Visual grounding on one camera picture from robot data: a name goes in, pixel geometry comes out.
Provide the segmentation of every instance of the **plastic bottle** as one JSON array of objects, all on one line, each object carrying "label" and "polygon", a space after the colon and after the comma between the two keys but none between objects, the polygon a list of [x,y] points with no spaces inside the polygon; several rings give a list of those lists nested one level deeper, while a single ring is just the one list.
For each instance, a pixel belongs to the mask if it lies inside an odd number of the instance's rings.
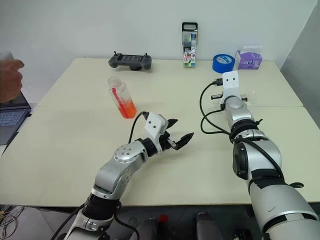
[{"label": "plastic bottle", "polygon": [[108,84],[110,87],[110,95],[121,115],[125,119],[132,119],[136,115],[137,109],[131,99],[126,84],[116,76],[110,77],[108,79]]}]

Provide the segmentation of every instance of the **wire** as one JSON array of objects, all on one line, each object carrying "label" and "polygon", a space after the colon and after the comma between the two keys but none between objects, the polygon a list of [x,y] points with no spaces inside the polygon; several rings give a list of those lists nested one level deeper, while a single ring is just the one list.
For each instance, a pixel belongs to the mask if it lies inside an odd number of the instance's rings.
[{"label": "wire", "polygon": [[279,177],[285,182],[285,177],[284,177],[284,174],[281,170],[281,168],[279,167],[279,165],[276,163],[276,161],[265,151],[263,150],[259,145],[255,144],[253,141],[249,140],[249,139],[246,139],[246,138],[243,138],[243,137],[237,137],[233,140],[231,140],[232,142],[236,142],[236,143],[239,143],[239,142],[243,142],[243,143],[246,143],[246,144],[249,144],[250,146],[252,146],[253,148],[255,148],[256,150],[258,150],[258,152],[260,152],[264,157],[266,157],[270,163],[272,163],[272,165],[274,166],[275,170],[277,171]]},{"label": "wire", "polygon": [[140,240],[140,234],[139,234],[138,230],[134,226],[128,225],[128,224],[124,223],[123,221],[120,221],[116,212],[114,213],[113,217],[114,217],[114,220],[118,224],[120,224],[120,225],[122,225],[122,226],[124,226],[124,227],[126,227],[128,229],[133,230],[135,232],[135,234],[136,234],[136,240]]},{"label": "wire", "polygon": [[201,113],[202,113],[203,118],[204,118],[205,120],[207,120],[207,122],[208,122],[209,124],[211,124],[212,126],[214,126],[216,129],[219,129],[220,131],[211,132],[211,133],[207,133],[207,134],[222,134],[222,133],[224,133],[224,134],[230,135],[230,133],[229,133],[228,131],[224,130],[223,128],[221,128],[221,127],[215,125],[213,122],[211,122],[211,121],[207,118],[208,115],[205,114],[205,112],[204,112],[204,110],[203,110],[203,108],[202,108],[202,97],[203,97],[205,91],[206,91],[210,86],[213,86],[213,85],[214,85],[214,83],[212,82],[212,83],[210,83],[208,86],[206,86],[206,87],[203,89],[203,91],[202,91],[202,93],[201,93],[201,95],[200,95],[199,106],[200,106],[200,111],[201,111]]},{"label": "wire", "polygon": [[77,214],[80,211],[80,209],[82,209],[84,206],[85,204],[83,203],[81,206],[78,206],[72,213],[70,213],[70,215],[64,220],[60,227],[55,231],[55,233],[51,237],[51,240],[56,239],[61,229],[67,224],[67,222],[73,217],[73,215]]},{"label": "wire", "polygon": [[130,132],[128,144],[131,143],[132,135],[134,134],[135,125],[136,125],[136,122],[137,122],[138,118],[139,118],[141,115],[146,114],[146,113],[147,113],[146,111],[142,111],[142,112],[140,112],[140,113],[135,117],[135,119],[134,119],[134,121],[133,121],[133,124],[132,124],[132,128],[131,128],[131,132]]},{"label": "wire", "polygon": [[[0,205],[0,239],[7,239],[14,234],[18,227],[17,218],[20,216],[24,206]],[[8,235],[7,227],[14,223],[12,232]]]},{"label": "wire", "polygon": [[[222,112],[222,111],[223,111],[222,109],[220,109],[220,110],[215,110],[215,111],[211,111],[211,112],[207,113],[205,116],[208,117],[208,116],[211,115],[211,114],[218,113],[218,112]],[[204,130],[204,126],[203,126],[205,119],[206,119],[206,118],[203,117],[202,120],[201,120],[201,123],[200,123],[201,131],[202,131],[204,134],[227,134],[227,135],[230,135],[229,133],[226,133],[226,132],[224,132],[224,131],[205,131],[205,130]]]}]

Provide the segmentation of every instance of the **blue tape roll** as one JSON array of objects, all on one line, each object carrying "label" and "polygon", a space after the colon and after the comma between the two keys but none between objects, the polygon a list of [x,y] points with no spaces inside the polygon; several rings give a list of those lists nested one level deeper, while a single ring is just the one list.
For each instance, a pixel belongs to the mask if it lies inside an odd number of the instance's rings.
[{"label": "blue tape roll", "polygon": [[213,57],[212,69],[217,73],[223,74],[233,70],[235,58],[227,54],[218,54]]}]

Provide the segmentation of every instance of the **person's arm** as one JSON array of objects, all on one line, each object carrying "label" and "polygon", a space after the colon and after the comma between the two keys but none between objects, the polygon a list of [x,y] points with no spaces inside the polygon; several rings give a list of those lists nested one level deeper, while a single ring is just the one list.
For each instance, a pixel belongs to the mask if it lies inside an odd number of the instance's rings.
[{"label": "person's arm", "polygon": [[0,60],[0,103],[15,99],[22,88],[19,69],[25,65],[18,59]]}]

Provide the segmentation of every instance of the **tissue box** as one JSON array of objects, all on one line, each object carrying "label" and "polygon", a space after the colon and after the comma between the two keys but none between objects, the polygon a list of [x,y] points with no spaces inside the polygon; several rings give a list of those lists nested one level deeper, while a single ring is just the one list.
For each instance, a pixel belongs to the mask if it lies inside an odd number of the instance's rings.
[{"label": "tissue box", "polygon": [[237,69],[258,69],[262,62],[262,56],[256,52],[242,52],[235,54],[235,67]]}]

